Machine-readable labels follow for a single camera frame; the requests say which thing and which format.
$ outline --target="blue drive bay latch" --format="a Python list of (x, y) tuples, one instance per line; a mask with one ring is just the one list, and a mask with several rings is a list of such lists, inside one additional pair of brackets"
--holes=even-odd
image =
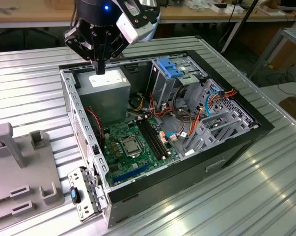
[(184, 73), (180, 71), (168, 58), (158, 59), (157, 62), (169, 78), (175, 78), (184, 75)]

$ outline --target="metal rail table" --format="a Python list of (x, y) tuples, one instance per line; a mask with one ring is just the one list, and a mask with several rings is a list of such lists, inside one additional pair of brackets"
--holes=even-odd
[(14, 136), (48, 132), (65, 203), (0, 235), (296, 235), (296, 121), (195, 37), (129, 46), (126, 57), (194, 49), (275, 126), (235, 164), (107, 229), (102, 216), (84, 224), (71, 203), (67, 174), (83, 165), (67, 118), (58, 65), (81, 62), (68, 48), (0, 53), (0, 122)]
[(257, 71), (260, 69), (260, 66), (263, 64), (263, 62), (266, 59), (268, 59), (269, 55), (271, 53), (272, 54), (277, 54), (278, 51), (282, 48), (282, 47), (280, 47), (280, 44), (282, 42), (285, 43), (287, 40), (290, 40), (290, 41), (292, 41), (293, 43), (296, 44), (296, 28), (282, 28), (282, 29), (280, 29), (278, 31), (278, 33), (271, 40), (271, 42), (269, 43), (269, 45), (267, 46), (265, 51), (259, 57), (258, 61), (254, 65), (254, 68), (252, 69), (252, 71), (248, 75), (248, 77), (251, 79), (257, 73)]

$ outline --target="green circuit board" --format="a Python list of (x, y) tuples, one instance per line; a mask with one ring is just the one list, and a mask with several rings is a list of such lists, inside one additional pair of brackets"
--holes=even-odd
[[(160, 139), (158, 133), (162, 129), (155, 118), (150, 117), (147, 121), (154, 131), (154, 135)], [(162, 144), (168, 156), (157, 158), (140, 131), (136, 120), (109, 125), (104, 128), (104, 133), (106, 140), (103, 153), (109, 168), (106, 179), (110, 186), (116, 186), (180, 159), (170, 142)]]

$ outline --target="white box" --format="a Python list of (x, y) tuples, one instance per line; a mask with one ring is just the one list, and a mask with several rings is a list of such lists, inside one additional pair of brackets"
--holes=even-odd
[[(224, 12), (228, 15), (231, 15), (234, 9), (234, 5), (227, 5)], [(244, 12), (244, 9), (240, 6), (235, 6), (234, 13), (233, 14), (242, 14)]]
[(213, 10), (217, 13), (221, 13), (226, 9), (226, 7), (227, 7), (227, 4), (213, 4), (211, 7), (211, 10)]

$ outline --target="cpu socket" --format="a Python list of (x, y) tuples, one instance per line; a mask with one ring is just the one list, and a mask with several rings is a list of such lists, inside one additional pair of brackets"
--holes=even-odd
[(140, 156), (142, 149), (135, 135), (122, 138), (120, 143), (127, 156), (132, 158)]

